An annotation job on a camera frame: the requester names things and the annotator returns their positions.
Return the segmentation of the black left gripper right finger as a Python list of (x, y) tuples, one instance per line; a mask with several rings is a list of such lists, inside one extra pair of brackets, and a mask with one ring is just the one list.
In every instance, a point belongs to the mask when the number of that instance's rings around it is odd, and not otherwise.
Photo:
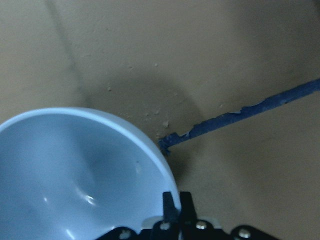
[(179, 199), (181, 204), (180, 221), (183, 223), (194, 223), (198, 218), (192, 194), (188, 191), (181, 191)]

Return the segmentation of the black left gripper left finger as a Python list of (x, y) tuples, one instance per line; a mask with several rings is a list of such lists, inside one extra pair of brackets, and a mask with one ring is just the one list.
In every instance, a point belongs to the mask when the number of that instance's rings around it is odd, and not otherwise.
[(163, 221), (166, 223), (178, 223), (180, 210), (176, 208), (172, 193), (165, 191), (162, 194)]

